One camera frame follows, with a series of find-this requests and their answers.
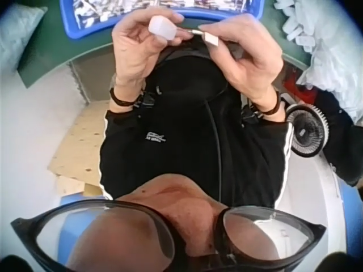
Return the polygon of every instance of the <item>eyeglass lens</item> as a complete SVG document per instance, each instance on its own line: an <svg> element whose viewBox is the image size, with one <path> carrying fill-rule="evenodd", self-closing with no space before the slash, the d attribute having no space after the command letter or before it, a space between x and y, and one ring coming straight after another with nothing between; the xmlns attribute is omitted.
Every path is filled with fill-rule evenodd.
<svg viewBox="0 0 363 272"><path fill-rule="evenodd" d="M258 260L291 257L314 239L310 229L300 221L264 208L231 209L223 222L232 248Z"/></svg>
<svg viewBox="0 0 363 272"><path fill-rule="evenodd" d="M160 272L174 257L168 228L158 217L105 206L58 214L37 237L52 259L74 271Z"/></svg>

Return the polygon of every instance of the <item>sleeve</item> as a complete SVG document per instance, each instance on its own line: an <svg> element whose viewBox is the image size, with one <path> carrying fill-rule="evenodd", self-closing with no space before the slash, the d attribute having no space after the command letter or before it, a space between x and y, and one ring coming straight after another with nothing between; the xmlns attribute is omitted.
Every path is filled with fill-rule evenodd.
<svg viewBox="0 0 363 272"><path fill-rule="evenodd" d="M113 199L113 192L118 190L119 180L126 172L126 162L121 154L127 147L136 144L140 133L137 113L107 111L105 115L105 139L100 149L100 187L108 199Z"/></svg>
<svg viewBox="0 0 363 272"><path fill-rule="evenodd" d="M255 154L257 169L264 167L263 171L258 171L257 179L265 185L264 190L270 190L273 194L275 203L269 206L277 207L288 179L293 125L289 122L262 120L258 124L246 126L246 129L249 139L258 148L258 154Z"/></svg>

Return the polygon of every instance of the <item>eyeglasses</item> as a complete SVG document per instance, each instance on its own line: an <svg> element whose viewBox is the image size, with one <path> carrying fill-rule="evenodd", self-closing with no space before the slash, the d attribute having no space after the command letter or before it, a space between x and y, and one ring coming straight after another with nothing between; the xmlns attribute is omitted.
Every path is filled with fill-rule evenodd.
<svg viewBox="0 0 363 272"><path fill-rule="evenodd" d="M227 208L214 226L215 253L189 258L173 225L135 203L84 200L11 225L46 271L107 272L281 270L296 267L326 230L274 209Z"/></svg>

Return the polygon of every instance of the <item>black bracelet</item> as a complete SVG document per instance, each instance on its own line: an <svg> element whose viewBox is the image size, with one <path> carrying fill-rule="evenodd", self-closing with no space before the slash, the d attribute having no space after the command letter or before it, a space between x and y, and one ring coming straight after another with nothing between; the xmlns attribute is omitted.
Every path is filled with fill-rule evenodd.
<svg viewBox="0 0 363 272"><path fill-rule="evenodd" d="M260 111L261 114L269 116L269 115L273 115L276 112L278 112L278 110L280 109L280 104L281 104L281 96L280 96L280 93L278 91L276 91L276 95L277 95L277 102L276 102L275 107L273 109L267 111L267 112L261 112Z"/></svg>
<svg viewBox="0 0 363 272"><path fill-rule="evenodd" d="M134 102L128 102L128 101L122 101L120 99L118 99L115 95L115 90L114 88L111 88L109 91L109 94L111 95L112 100L120 107L129 107L132 105L135 105L136 101L138 98L136 98L136 100Z"/></svg>

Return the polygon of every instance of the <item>jacket logo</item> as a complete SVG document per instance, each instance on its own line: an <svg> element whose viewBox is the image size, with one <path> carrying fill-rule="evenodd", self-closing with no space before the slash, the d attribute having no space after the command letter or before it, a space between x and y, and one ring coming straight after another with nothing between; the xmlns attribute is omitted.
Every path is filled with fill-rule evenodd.
<svg viewBox="0 0 363 272"><path fill-rule="evenodd" d="M153 142L166 142L166 140L164 139L164 135L159 135L159 134L156 134L154 132L149 132L147 135L146 135L146 140L149 140L149 141L153 141Z"/></svg>

